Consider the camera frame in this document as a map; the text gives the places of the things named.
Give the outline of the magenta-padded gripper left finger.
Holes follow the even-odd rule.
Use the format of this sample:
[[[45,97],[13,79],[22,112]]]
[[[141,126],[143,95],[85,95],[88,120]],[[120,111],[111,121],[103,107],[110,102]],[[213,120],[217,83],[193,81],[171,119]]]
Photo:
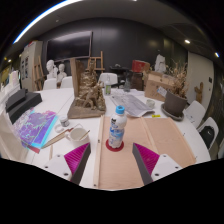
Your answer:
[[[79,185],[90,153],[90,144],[86,143],[65,155],[57,154],[43,166],[43,169]]]

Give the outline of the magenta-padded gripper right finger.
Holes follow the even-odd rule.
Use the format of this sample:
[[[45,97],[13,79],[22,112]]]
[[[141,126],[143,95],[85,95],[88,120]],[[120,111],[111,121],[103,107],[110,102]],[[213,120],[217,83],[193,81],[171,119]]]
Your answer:
[[[182,169],[182,167],[167,154],[159,155],[137,143],[133,144],[132,153],[145,185]]]

